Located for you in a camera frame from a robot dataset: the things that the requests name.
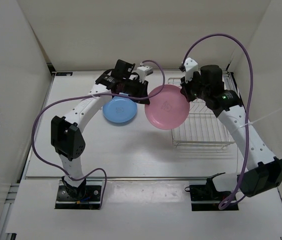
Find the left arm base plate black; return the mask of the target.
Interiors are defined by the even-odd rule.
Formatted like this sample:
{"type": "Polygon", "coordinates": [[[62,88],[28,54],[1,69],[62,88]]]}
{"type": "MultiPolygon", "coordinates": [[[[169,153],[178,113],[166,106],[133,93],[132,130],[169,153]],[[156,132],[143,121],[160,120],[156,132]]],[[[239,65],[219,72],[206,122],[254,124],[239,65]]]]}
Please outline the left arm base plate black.
{"type": "Polygon", "coordinates": [[[54,208],[57,210],[99,210],[103,191],[102,181],[86,181],[80,198],[68,194],[67,187],[60,181],[54,208]]]}

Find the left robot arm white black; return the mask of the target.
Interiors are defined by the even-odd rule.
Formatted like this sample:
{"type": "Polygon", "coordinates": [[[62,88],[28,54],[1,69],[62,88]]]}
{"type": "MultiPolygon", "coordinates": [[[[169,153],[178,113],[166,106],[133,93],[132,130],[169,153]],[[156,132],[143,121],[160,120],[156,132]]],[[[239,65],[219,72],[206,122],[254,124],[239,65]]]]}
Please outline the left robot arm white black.
{"type": "Polygon", "coordinates": [[[66,174],[61,178],[67,194],[76,201],[86,196],[86,178],[83,175],[81,155],[86,147],[83,131],[93,116],[110,100],[113,94],[134,97],[136,103],[148,104],[146,77],[153,68],[118,60],[112,69],[103,72],[89,91],[91,98],[81,100],[64,116],[51,120],[51,145],[59,155],[66,174]]]}

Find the pink plastic plate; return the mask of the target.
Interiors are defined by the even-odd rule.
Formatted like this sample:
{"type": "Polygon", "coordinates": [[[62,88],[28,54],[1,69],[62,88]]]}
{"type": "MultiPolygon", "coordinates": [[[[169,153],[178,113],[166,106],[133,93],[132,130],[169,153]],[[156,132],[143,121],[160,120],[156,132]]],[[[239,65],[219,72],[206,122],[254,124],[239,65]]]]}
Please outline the pink plastic plate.
{"type": "Polygon", "coordinates": [[[147,120],[161,130],[172,130],[185,122],[189,115],[190,103],[181,94],[181,89],[172,84],[166,84],[162,91],[150,99],[150,104],[144,106],[147,120]]]}

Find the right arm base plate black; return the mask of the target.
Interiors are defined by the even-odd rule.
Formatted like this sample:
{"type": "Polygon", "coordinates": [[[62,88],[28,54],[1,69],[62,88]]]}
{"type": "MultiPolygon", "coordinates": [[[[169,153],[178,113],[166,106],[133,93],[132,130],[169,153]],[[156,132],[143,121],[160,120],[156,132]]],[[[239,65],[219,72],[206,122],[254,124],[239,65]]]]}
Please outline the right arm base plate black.
{"type": "Polygon", "coordinates": [[[224,200],[230,191],[209,193],[206,185],[189,185],[184,188],[190,194],[192,212],[218,212],[219,204],[224,200]]]}

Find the aluminium frame rail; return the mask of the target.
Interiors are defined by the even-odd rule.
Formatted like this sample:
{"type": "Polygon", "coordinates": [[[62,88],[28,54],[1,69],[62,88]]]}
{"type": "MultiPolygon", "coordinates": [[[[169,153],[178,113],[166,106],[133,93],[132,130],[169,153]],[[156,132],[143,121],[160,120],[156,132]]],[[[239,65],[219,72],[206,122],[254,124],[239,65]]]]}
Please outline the aluminium frame rail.
{"type": "Polygon", "coordinates": [[[205,181],[208,176],[107,177],[108,181],[205,181]]]}

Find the blue plastic plate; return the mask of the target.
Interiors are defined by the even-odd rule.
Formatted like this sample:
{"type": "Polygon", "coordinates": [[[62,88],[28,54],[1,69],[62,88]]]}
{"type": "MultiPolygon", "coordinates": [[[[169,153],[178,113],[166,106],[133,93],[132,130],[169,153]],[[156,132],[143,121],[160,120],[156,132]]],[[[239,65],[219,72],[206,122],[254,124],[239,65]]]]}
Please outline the blue plastic plate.
{"type": "Polygon", "coordinates": [[[102,107],[103,116],[114,124],[125,124],[137,115],[137,104],[129,98],[115,96],[102,107]]]}

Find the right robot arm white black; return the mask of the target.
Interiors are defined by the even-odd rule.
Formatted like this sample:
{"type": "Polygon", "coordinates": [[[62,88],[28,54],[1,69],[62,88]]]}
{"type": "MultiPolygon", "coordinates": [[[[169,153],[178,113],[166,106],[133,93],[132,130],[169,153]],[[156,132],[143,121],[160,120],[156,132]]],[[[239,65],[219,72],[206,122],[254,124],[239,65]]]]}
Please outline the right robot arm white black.
{"type": "Polygon", "coordinates": [[[282,182],[282,158],[275,156],[246,120],[242,100],[234,90],[224,87],[221,68],[185,65],[181,71],[185,73],[181,78],[181,94],[188,102],[203,100],[247,158],[243,176],[236,179],[240,191],[250,198],[278,187],[282,182]]]}

